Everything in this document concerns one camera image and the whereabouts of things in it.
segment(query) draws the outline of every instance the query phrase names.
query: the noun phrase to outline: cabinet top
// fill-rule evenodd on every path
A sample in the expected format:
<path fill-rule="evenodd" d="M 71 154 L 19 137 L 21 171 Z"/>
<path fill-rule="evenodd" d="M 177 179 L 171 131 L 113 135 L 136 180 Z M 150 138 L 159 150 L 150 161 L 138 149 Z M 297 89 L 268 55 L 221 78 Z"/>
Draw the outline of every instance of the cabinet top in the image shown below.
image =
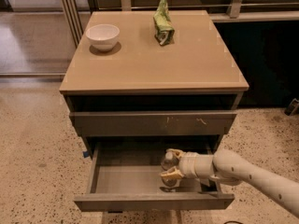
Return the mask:
<path fill-rule="evenodd" d="M 198 93 L 249 88 L 205 11 L 170 11 L 173 42 L 154 37 L 154 11 L 94 12 L 87 25 L 114 24 L 112 51 L 92 47 L 84 33 L 61 85 L 62 94 Z"/>

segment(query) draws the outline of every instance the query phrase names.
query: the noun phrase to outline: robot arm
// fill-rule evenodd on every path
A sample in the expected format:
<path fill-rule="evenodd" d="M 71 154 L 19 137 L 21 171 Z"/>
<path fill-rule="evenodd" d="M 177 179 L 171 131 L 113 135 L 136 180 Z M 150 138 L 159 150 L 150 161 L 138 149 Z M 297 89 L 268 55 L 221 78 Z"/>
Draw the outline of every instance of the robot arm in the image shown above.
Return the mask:
<path fill-rule="evenodd" d="M 244 181 L 299 218 L 299 184 L 255 166 L 233 151 L 222 149 L 214 155 L 201 155 L 168 149 L 162 166 L 166 185 L 181 178 L 210 179 L 225 185 Z"/>

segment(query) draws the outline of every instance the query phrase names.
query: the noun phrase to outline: terrazzo floor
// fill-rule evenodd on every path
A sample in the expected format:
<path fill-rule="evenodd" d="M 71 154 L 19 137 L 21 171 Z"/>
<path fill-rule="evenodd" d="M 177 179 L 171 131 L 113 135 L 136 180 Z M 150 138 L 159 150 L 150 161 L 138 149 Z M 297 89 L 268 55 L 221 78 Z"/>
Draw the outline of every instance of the terrazzo floor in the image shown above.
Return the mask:
<path fill-rule="evenodd" d="M 0 14 L 1 22 L 7 21 L 4 16 L 9 16 L 10 21 L 19 19 L 17 15 Z M 30 23 L 33 19 L 43 21 L 31 17 L 22 22 Z M 63 17 L 58 19 L 60 25 L 65 26 Z M 52 26 L 57 22 L 57 17 L 46 16 L 43 24 L 53 20 Z M 0 34 L 4 31 L 3 27 L 1 23 Z M 20 36 L 24 37 L 22 34 L 26 33 L 29 32 L 25 29 Z M 74 48 L 67 32 L 61 35 L 57 46 L 65 48 L 55 47 L 54 51 L 49 51 L 51 55 L 43 59 L 54 57 L 57 49 L 62 52 L 64 62 L 53 67 L 49 63 L 46 66 L 40 63 L 40 69 L 67 67 Z M 28 35 L 27 42 L 35 47 L 25 49 L 22 59 L 15 58 L 23 66 L 11 66 L 14 64 L 11 60 L 14 59 L 13 54 L 1 51 L 1 72 L 36 69 L 30 60 L 26 60 L 35 56 L 34 50 L 38 49 L 38 45 L 30 41 L 33 37 L 37 37 L 35 32 Z M 25 46 L 22 38 L 19 41 L 18 48 Z M 42 51 L 37 54 L 43 57 Z M 92 162 L 82 156 L 85 146 L 68 118 L 67 106 L 59 93 L 60 84 L 61 80 L 55 79 L 0 79 L 0 224 L 299 223 L 299 219 L 246 183 L 236 187 L 221 185 L 223 192 L 235 195 L 235 200 L 226 210 L 81 213 L 73 200 L 75 195 L 85 192 Z M 283 111 L 280 108 L 238 109 L 234 125 L 223 138 L 220 148 L 231 149 L 264 169 L 299 182 L 299 115 L 288 117 Z"/>

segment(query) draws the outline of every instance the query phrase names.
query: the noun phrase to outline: cabinet drawer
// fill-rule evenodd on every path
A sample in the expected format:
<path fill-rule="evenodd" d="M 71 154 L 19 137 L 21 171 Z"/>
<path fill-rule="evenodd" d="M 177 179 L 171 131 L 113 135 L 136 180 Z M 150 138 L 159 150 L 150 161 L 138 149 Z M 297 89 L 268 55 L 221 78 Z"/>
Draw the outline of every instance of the cabinet drawer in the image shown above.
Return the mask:
<path fill-rule="evenodd" d="M 232 111 L 70 113 L 80 136 L 222 135 L 235 116 Z"/>
<path fill-rule="evenodd" d="M 97 144 L 85 195 L 75 198 L 81 211 L 144 211 L 225 209 L 234 194 L 224 194 L 218 185 L 198 180 L 180 180 L 167 187 L 162 171 L 163 144 L 118 146 Z"/>

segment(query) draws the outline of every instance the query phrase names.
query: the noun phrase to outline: wooden cabinet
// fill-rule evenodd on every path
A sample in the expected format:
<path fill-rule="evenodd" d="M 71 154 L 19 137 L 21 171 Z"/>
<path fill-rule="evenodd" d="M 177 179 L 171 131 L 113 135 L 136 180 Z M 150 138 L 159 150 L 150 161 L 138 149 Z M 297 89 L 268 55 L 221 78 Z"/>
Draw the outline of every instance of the wooden cabinet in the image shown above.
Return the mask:
<path fill-rule="evenodd" d="M 223 209 L 233 194 L 218 184 L 159 173 L 167 148 L 214 152 L 235 119 L 248 83 L 205 11 L 172 11 L 172 44 L 154 38 L 152 12 L 94 12 L 88 27 L 121 30 L 100 52 L 84 35 L 60 88 L 93 158 L 82 211 Z"/>

